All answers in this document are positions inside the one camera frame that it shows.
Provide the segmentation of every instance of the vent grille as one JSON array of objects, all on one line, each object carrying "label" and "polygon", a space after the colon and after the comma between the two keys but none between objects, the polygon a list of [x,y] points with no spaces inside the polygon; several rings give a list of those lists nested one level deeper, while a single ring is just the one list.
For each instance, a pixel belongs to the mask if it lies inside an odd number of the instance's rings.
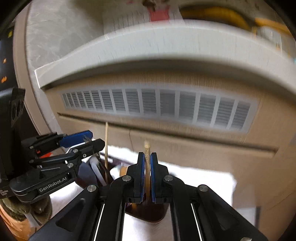
[{"label": "vent grille", "polygon": [[249,103],[245,103],[241,101],[237,104],[237,109],[234,114],[231,128],[235,128],[239,130],[242,129],[242,127],[244,126],[244,122],[247,118],[250,106],[251,105]]},{"label": "vent grille", "polygon": [[100,94],[98,91],[92,91],[91,95],[93,97],[94,100],[94,105],[96,107],[97,110],[103,110],[103,106],[101,103],[101,98],[100,98]]},{"label": "vent grille", "polygon": [[156,114],[155,90],[142,90],[144,114]]},{"label": "vent grille", "polygon": [[72,99],[73,99],[73,102],[74,102],[75,107],[76,108],[79,108],[80,106],[79,106],[79,102],[78,102],[76,93],[75,92],[74,93],[71,93],[71,95],[72,95]]},{"label": "vent grille", "polygon": [[126,90],[126,100],[128,103],[128,111],[129,112],[140,113],[138,90],[127,89]]},{"label": "vent grille", "polygon": [[175,116],[175,92],[160,91],[160,114]]},{"label": "vent grille", "polygon": [[116,111],[126,111],[122,90],[112,90]]},{"label": "vent grille", "polygon": [[179,118],[193,119],[196,93],[181,92],[179,104]]},{"label": "vent grille", "polygon": [[230,115],[234,105],[234,100],[221,98],[215,120],[215,125],[226,127],[230,120]]},{"label": "vent grille", "polygon": [[77,96],[78,96],[78,100],[79,100],[79,103],[81,105],[81,108],[85,108],[86,105],[85,105],[85,102],[84,102],[82,93],[81,92],[77,92]]},{"label": "vent grille", "polygon": [[101,90],[101,95],[106,111],[113,111],[112,100],[109,90]]},{"label": "vent grille", "polygon": [[211,123],[216,96],[213,95],[201,95],[200,106],[198,108],[197,121],[204,123]]},{"label": "vent grille", "polygon": [[83,94],[84,94],[84,98],[85,98],[85,101],[86,101],[87,108],[93,109],[94,105],[93,105],[93,102],[91,100],[90,92],[89,91],[84,91]]},{"label": "vent grille", "polygon": [[143,118],[177,121],[193,126],[247,132],[257,101],[219,91],[192,88],[85,89],[62,93],[67,109],[82,109]]}]

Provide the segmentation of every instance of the metal screw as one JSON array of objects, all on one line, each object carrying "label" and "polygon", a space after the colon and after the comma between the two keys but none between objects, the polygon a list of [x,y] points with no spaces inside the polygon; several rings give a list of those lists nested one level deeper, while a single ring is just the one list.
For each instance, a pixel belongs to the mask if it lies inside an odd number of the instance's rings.
[{"label": "metal screw", "polygon": [[206,192],[206,191],[208,191],[208,186],[206,186],[206,185],[200,185],[200,191],[202,191],[202,192]]},{"label": "metal screw", "polygon": [[89,185],[89,186],[87,187],[87,190],[88,190],[89,192],[94,192],[94,191],[96,190],[96,185]]},{"label": "metal screw", "polygon": [[252,241],[251,238],[243,237],[240,241]]},{"label": "metal screw", "polygon": [[125,175],[125,176],[122,177],[122,180],[124,180],[125,182],[128,182],[128,181],[131,180],[131,176]]},{"label": "metal screw", "polygon": [[168,181],[168,182],[172,181],[173,179],[174,179],[174,177],[172,175],[166,175],[165,176],[165,180]]}]

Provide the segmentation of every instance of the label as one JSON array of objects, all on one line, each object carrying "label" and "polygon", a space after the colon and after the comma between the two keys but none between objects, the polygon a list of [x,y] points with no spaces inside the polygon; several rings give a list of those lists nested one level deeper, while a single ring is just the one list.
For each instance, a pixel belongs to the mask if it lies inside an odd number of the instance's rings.
[{"label": "label", "polygon": [[7,194],[8,194],[8,190],[0,189],[0,195],[2,195],[3,197],[7,197]]},{"label": "label", "polygon": [[58,180],[55,180],[55,181],[53,181],[51,183],[46,184],[46,186],[44,186],[44,187],[40,187],[38,189],[38,192],[40,194],[43,194],[45,192],[50,191],[51,189],[53,189],[55,187],[58,187],[58,186],[62,185],[62,183],[66,182],[66,181],[68,181],[68,177],[64,176],[64,177],[62,177],[62,178],[60,178]]}]

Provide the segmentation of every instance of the blue gripper pad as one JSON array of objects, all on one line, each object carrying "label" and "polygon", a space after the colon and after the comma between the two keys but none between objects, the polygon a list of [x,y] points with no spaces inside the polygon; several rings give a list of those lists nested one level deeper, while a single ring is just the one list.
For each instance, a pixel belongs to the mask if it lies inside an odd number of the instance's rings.
[{"label": "blue gripper pad", "polygon": [[141,183],[142,183],[142,187],[141,187],[141,202],[143,202],[143,198],[144,198],[144,180],[145,180],[145,154],[143,154],[143,159],[142,159],[142,172],[141,172]]},{"label": "blue gripper pad", "polygon": [[152,160],[152,155],[150,155],[150,168],[151,168],[151,194],[152,194],[152,202],[156,201],[155,198],[155,189],[154,189],[154,185],[155,185],[155,179],[154,179],[154,169],[153,169],[153,160]]},{"label": "blue gripper pad", "polygon": [[89,130],[82,131],[82,132],[78,132],[78,133],[63,137],[63,139],[59,141],[59,144],[60,146],[68,148],[68,147],[85,142],[84,141],[85,137],[92,139],[93,136],[94,136],[93,133]]}]

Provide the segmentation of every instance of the wooden stick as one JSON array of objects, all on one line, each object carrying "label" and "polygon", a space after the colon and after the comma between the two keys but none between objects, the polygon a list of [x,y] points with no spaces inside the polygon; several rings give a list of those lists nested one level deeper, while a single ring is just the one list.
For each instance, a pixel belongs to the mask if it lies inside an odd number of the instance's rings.
[{"label": "wooden stick", "polygon": [[150,144],[144,142],[145,147],[145,187],[146,187],[146,202],[150,198]]},{"label": "wooden stick", "polygon": [[[108,170],[108,122],[105,127],[105,167]],[[106,184],[108,184],[108,175],[105,173]]]}]

